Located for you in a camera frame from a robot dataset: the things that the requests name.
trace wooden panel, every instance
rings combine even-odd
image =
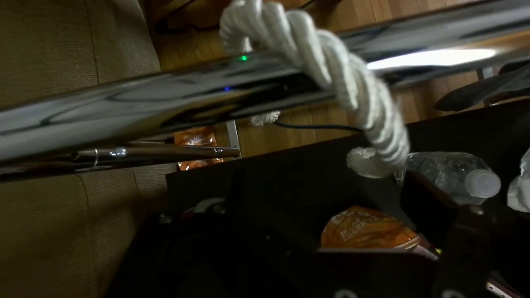
[[[470,0],[316,0],[313,5],[306,6],[306,11],[313,14],[318,26],[331,31],[346,31],[379,21],[462,5],[467,1]],[[222,5],[218,5],[218,1],[215,3],[217,5],[212,5],[208,0],[195,0],[185,10],[174,13],[170,21],[172,24],[180,26],[182,21],[192,19],[192,16],[198,21],[193,21],[192,26],[183,31],[154,34],[164,69],[178,69],[182,66],[225,56],[217,36],[217,29],[198,28],[200,18],[207,19],[202,24],[212,24],[212,16],[218,16]],[[283,0],[283,3],[288,8],[298,8],[304,5],[306,0]],[[407,122],[414,122],[443,115],[432,107],[434,102],[447,91],[468,84],[475,79],[477,76],[473,72],[465,72],[397,89],[394,94],[404,112],[404,119]],[[351,119],[347,119],[344,110],[333,101],[284,110],[281,120],[298,124],[351,124]],[[275,125],[251,127],[248,120],[238,120],[238,127],[243,155],[256,155],[298,147],[347,134],[342,130],[289,130]],[[225,142],[227,137],[222,130],[223,129],[218,129],[218,139]]]

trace white rope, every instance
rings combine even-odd
[[[341,106],[354,112],[356,125],[366,129],[379,163],[386,165],[371,177],[405,163],[407,132],[387,86],[336,34],[314,28],[308,13],[284,11],[275,1],[231,0],[220,18],[220,38],[230,53],[248,53],[250,39],[258,41],[309,74],[319,87],[333,89]]]

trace black surface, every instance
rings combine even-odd
[[[409,135],[412,150],[463,150],[485,159],[501,177],[496,200],[503,200],[530,145],[530,101],[412,124]],[[230,203],[255,223],[273,225],[306,245],[318,245],[326,220],[354,203],[381,208],[410,223],[399,207],[400,190],[392,178],[367,180],[346,167],[347,150],[364,144],[356,135],[175,172],[167,175],[170,200],[178,202],[182,190],[188,193],[212,185],[210,172],[228,170],[235,172]]]

